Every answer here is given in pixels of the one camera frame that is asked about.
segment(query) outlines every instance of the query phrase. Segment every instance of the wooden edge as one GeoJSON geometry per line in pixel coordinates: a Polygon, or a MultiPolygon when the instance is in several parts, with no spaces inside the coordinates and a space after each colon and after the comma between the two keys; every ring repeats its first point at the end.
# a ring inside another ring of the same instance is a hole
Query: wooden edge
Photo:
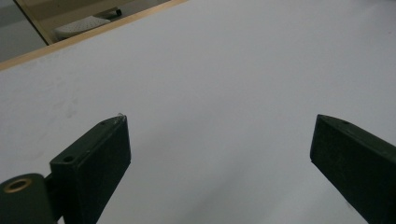
{"type": "Polygon", "coordinates": [[[106,31],[113,30],[113,29],[115,29],[117,27],[120,27],[122,25],[130,23],[132,21],[140,20],[140,19],[145,18],[145,17],[147,17],[149,15],[152,15],[152,14],[157,13],[159,11],[165,10],[165,9],[167,9],[169,7],[174,7],[174,6],[176,6],[178,4],[181,4],[181,3],[184,3],[184,2],[187,2],[187,0],[170,0],[168,2],[165,2],[165,3],[162,3],[162,4],[158,5],[156,7],[148,8],[148,9],[143,10],[141,12],[135,13],[135,14],[133,14],[131,16],[122,18],[122,19],[120,19],[118,21],[113,21],[113,22],[111,22],[109,24],[106,24],[104,26],[101,26],[101,27],[98,27],[96,29],[87,31],[87,32],[85,32],[85,33],[83,33],[81,35],[73,36],[73,37],[68,38],[66,40],[57,42],[57,43],[49,45],[49,46],[46,46],[46,47],[44,47],[42,49],[37,49],[37,50],[34,50],[32,52],[23,54],[23,55],[21,55],[19,57],[4,61],[4,62],[0,63],[0,71],[3,71],[5,69],[8,69],[8,68],[13,67],[13,66],[18,65],[18,64],[26,63],[26,62],[31,61],[33,59],[42,57],[42,56],[50,54],[50,53],[52,53],[52,52],[54,52],[56,50],[64,49],[64,48],[66,48],[68,46],[77,44],[77,43],[79,43],[79,42],[81,42],[83,40],[86,40],[88,38],[91,38],[91,37],[93,37],[95,35],[99,35],[99,34],[102,34],[102,33],[106,32],[106,31]]]}
{"type": "Polygon", "coordinates": [[[35,29],[35,31],[40,35],[41,39],[45,42],[45,44],[49,44],[48,39],[43,36],[40,32],[40,27],[37,27],[35,21],[32,21],[32,12],[25,7],[25,5],[21,2],[21,0],[13,0],[15,5],[20,9],[20,12],[23,14],[24,18],[29,21],[30,25],[35,29]]]}

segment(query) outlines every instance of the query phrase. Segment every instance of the white table surface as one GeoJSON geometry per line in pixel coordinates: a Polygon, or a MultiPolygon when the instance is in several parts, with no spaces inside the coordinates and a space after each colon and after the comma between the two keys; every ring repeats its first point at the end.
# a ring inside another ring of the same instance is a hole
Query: white table surface
{"type": "Polygon", "coordinates": [[[310,162],[317,114],[396,144],[396,2],[190,0],[0,73],[0,180],[128,116],[99,223],[365,221],[310,162]]]}

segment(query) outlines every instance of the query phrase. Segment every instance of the small hole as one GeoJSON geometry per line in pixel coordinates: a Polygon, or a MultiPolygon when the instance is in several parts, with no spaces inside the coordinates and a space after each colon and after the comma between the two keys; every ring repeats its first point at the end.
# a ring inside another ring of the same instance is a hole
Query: small hole
{"type": "Polygon", "coordinates": [[[32,183],[31,179],[19,179],[16,180],[12,183],[9,183],[5,188],[4,188],[4,192],[5,193],[14,193],[17,191],[20,191],[22,189],[25,189],[26,187],[28,187],[30,184],[32,183]]]}
{"type": "Polygon", "coordinates": [[[69,157],[64,158],[64,161],[65,161],[65,162],[70,162],[70,161],[72,161],[73,159],[74,159],[74,157],[69,156],[69,157]]]}

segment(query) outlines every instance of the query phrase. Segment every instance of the wooden board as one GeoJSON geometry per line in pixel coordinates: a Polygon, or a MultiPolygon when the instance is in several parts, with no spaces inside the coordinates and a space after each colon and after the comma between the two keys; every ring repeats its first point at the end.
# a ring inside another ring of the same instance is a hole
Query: wooden board
{"type": "Polygon", "coordinates": [[[366,223],[311,163],[317,114],[396,145],[395,1],[190,0],[0,72],[0,179],[128,116],[100,223],[366,223]]]}
{"type": "Polygon", "coordinates": [[[48,44],[56,42],[53,29],[119,7],[133,0],[15,0],[48,44]]]}

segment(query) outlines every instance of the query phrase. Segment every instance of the floor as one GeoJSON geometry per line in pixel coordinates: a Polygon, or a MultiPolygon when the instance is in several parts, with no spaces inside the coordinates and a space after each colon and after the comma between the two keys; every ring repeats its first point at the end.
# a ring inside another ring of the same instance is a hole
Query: floor
{"type": "MultiPolygon", "coordinates": [[[[135,0],[121,6],[122,16],[114,20],[155,7],[169,0],[135,0]]],[[[18,57],[46,44],[23,16],[12,0],[0,1],[0,63],[18,57]]]]}

